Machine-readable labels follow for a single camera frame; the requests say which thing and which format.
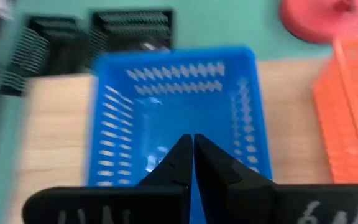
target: wooden table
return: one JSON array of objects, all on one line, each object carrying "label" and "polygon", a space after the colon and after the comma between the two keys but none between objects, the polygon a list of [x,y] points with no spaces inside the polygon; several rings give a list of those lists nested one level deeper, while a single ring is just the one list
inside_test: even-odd
[{"label": "wooden table", "polygon": [[[311,87],[325,60],[260,62],[264,111],[277,183],[330,183]],[[34,192],[81,185],[93,77],[35,78],[29,96],[22,159],[10,223]]]}]

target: red lid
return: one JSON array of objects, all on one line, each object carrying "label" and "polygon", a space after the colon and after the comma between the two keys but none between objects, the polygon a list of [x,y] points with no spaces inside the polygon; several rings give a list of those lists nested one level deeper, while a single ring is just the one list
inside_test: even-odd
[{"label": "red lid", "polygon": [[282,0],[280,17],[298,38],[331,43],[358,32],[358,0]]}]

